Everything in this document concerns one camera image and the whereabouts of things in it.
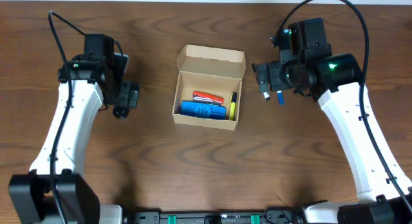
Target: marker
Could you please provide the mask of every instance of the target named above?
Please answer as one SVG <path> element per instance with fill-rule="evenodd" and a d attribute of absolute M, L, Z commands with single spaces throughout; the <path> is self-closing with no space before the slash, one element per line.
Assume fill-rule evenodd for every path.
<path fill-rule="evenodd" d="M 232 100 L 230 101 L 230 112 L 229 112 L 229 120 L 234 120 L 234 110 L 236 109 L 236 98 L 238 94 L 236 92 L 232 93 Z"/>
<path fill-rule="evenodd" d="M 279 101 L 279 105 L 284 105 L 285 101 L 283 100 L 282 91 L 277 91 L 277 99 Z"/>

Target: green light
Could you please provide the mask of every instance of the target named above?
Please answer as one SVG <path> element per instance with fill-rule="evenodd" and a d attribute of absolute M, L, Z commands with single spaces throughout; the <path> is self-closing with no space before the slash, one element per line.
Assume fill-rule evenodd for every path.
<path fill-rule="evenodd" d="M 336 64 L 329 64 L 329 68 L 330 68 L 331 70 L 335 69 L 336 66 L 337 66 Z"/>

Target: green indicator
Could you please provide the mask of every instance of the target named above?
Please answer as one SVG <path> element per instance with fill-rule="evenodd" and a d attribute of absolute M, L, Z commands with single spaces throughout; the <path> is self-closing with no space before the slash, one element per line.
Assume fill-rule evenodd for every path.
<path fill-rule="evenodd" d="M 253 214 L 251 215 L 250 219 L 252 220 L 252 224 L 260 224 L 259 215 Z"/>
<path fill-rule="evenodd" d="M 337 66 L 336 64 L 329 64 L 329 68 L 330 68 L 331 70 L 335 69 L 336 66 Z"/>
<path fill-rule="evenodd" d="M 167 217 L 167 224 L 176 224 L 176 216 Z"/>

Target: cable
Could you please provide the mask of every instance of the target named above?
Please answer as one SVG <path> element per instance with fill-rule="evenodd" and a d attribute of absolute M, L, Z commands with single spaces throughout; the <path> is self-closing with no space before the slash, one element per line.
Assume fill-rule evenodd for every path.
<path fill-rule="evenodd" d="M 277 35 L 279 36 L 280 32 L 283 30 L 283 26 L 285 25 L 285 23 L 287 22 L 287 20 L 289 19 L 289 17 L 296 11 L 298 10 L 300 7 L 302 7 L 303 5 L 309 3 L 310 1 L 314 1 L 314 0 L 305 0 L 302 3 L 298 4 L 292 11 L 289 12 L 289 14 L 285 17 L 285 19 L 282 21 L 279 29 L 277 30 Z M 410 215 L 412 215 L 412 206 L 411 204 L 408 202 L 407 198 L 405 197 L 404 192 L 402 191 L 402 189 L 399 187 L 396 179 L 394 178 L 392 172 L 390 171 L 388 164 L 385 161 L 384 156 L 382 155 L 378 144 L 376 143 L 375 137 L 373 136 L 371 127 L 369 125 L 367 116 L 366 116 L 366 112 L 365 112 L 365 107 L 364 107 L 364 87 L 365 87 L 365 81 L 366 81 L 366 72 L 368 69 L 368 58 L 369 58 L 369 33 L 368 33 L 368 28 L 366 27 L 366 23 L 365 20 L 363 19 L 363 16 L 361 14 L 361 12 L 356 8 L 355 5 L 353 5 L 351 2 L 349 2 L 348 0 L 339 0 L 342 1 L 343 3 L 345 3 L 346 5 L 348 5 L 357 15 L 357 17 L 359 18 L 360 24 L 362 25 L 362 29 L 364 32 L 364 37 L 365 37 L 365 56 L 364 56 L 364 63 L 363 63 L 363 72 L 362 72 L 362 79 L 360 80 L 360 90 L 359 90 L 359 106 L 360 106 L 360 113 L 362 115 L 362 120 L 364 122 L 366 131 L 368 132 L 369 138 L 371 139 L 373 148 L 376 151 L 376 154 L 379 157 L 380 162 L 382 163 L 382 166 L 384 167 L 386 173 L 388 174 L 389 180 L 392 182 L 393 186 L 395 187 L 395 189 L 398 191 L 400 197 L 402 198 L 403 202 L 406 205 L 406 208 L 408 209 Z"/>
<path fill-rule="evenodd" d="M 63 127 L 64 127 L 64 123 L 66 122 L 66 119 L 67 119 L 67 116 L 69 114 L 69 110 L 70 110 L 70 107 L 71 107 L 71 102 L 72 102 L 72 97 L 73 97 L 73 88 L 72 88 L 72 85 L 71 85 L 70 71 L 69 71 L 69 68 L 67 67 L 67 59 L 66 59 L 66 56 L 64 54 L 64 50 L 63 50 L 62 44 L 59 40 L 59 37 L 57 36 L 56 29 L 53 25 L 52 15 L 59 18 L 61 21 L 65 22 L 70 27 L 74 28 L 80 34 L 82 34 L 82 35 L 85 35 L 85 34 L 80 29 L 78 29 L 76 26 L 72 25 L 70 22 L 65 20 L 63 17 L 59 16 L 58 14 L 56 14 L 53 11 L 49 11 L 48 20 L 49 20 L 50 29 L 51 29 L 51 32 L 53 33 L 54 39 L 56 40 L 57 47 L 59 48 L 60 54 L 62 56 L 63 68 L 64 68 L 64 71 L 67 75 L 67 84 L 68 84 L 68 87 L 69 87 L 69 95 L 68 95 L 68 99 L 67 99 L 67 102 L 66 102 L 66 109 L 64 109 L 63 117 L 62 117 L 62 120 L 60 122 L 59 128 L 57 130 L 56 137 L 55 137 L 54 143 L 53 143 L 53 147 L 52 147 L 51 153 L 50 153 L 50 187 L 51 187 L 51 192 L 53 193 L 53 198 L 54 198 L 54 201 L 56 203 L 57 210 L 59 211 L 61 220 L 64 224 L 67 224 L 67 219 L 66 219 L 66 216 L 64 215 L 64 211 L 63 211 L 63 208 L 62 208 L 62 203 L 61 203 L 61 200 L 60 200 L 60 196 L 59 196 L 59 193 L 57 192 L 57 189 L 56 189 L 55 163 L 56 163 L 57 146 L 59 144 L 59 140 L 60 140 L 60 136 L 61 136 L 61 133 L 62 133 L 62 130 L 63 130 Z"/>

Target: box lid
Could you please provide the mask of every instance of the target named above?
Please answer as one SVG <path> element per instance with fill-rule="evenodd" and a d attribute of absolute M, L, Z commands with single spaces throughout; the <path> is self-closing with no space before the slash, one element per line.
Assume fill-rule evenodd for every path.
<path fill-rule="evenodd" d="M 242 79 L 246 58 L 242 51 L 188 44 L 179 54 L 178 68 L 180 72 Z"/>

